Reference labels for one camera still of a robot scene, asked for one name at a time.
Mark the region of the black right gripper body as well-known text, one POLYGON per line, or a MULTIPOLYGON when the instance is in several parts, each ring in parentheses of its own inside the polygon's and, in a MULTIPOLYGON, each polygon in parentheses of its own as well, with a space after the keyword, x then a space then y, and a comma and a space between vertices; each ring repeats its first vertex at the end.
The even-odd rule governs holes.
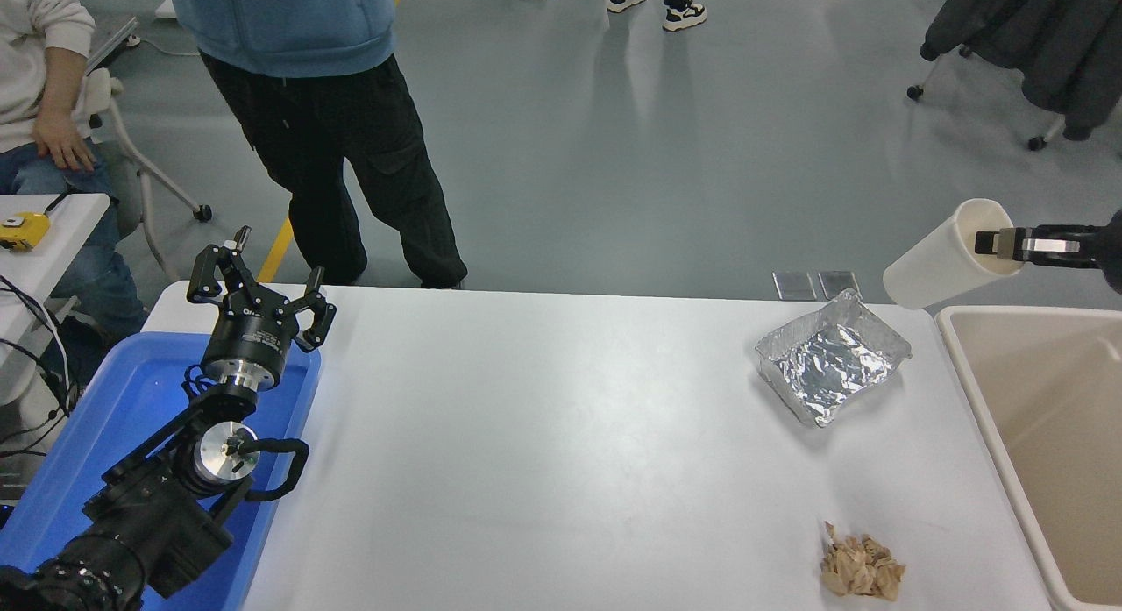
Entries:
POLYGON ((1107 224, 1102 226, 1091 246, 1091 254, 1111 290, 1122 293, 1121 257, 1122 212, 1118 210, 1107 224))

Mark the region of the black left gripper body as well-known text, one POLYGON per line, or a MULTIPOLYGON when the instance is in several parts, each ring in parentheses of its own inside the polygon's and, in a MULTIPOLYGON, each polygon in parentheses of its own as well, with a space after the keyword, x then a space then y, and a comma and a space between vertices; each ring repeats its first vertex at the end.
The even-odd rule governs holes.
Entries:
POLYGON ((222 300, 219 320, 201 360, 211 379, 232 371, 232 362, 250 363, 263 379, 280 379, 296 326, 293 316, 276 316, 285 304, 283 295, 247 296, 229 293, 222 300))

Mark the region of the person's hand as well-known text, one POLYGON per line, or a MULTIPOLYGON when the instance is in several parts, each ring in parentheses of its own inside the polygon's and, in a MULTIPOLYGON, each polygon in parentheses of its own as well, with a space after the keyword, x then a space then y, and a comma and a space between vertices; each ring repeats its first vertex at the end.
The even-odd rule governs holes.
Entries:
POLYGON ((95 172, 96 157, 67 109, 44 104, 33 121, 33 144, 39 156, 48 157, 59 170, 95 172))

